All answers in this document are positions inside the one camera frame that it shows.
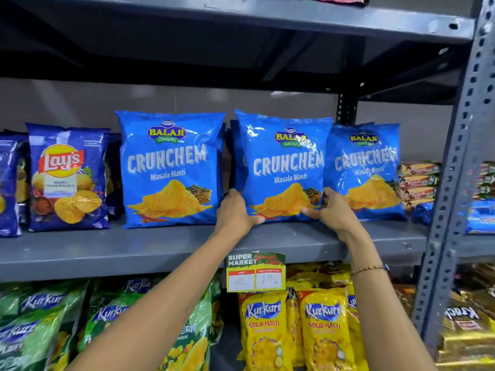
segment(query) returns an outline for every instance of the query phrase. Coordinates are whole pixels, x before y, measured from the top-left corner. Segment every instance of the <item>hand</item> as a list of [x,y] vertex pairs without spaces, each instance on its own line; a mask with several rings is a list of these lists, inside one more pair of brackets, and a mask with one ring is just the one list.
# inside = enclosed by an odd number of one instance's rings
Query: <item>hand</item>
[[226,231],[228,234],[236,235],[241,239],[253,225],[261,224],[264,221],[265,218],[262,216],[249,216],[241,194],[235,189],[230,189],[217,210],[217,224],[214,234]]
[[305,215],[321,220],[326,226],[337,232],[339,239],[346,242],[347,235],[362,228],[361,223],[344,197],[330,187],[323,189],[321,211],[313,208],[301,208]]

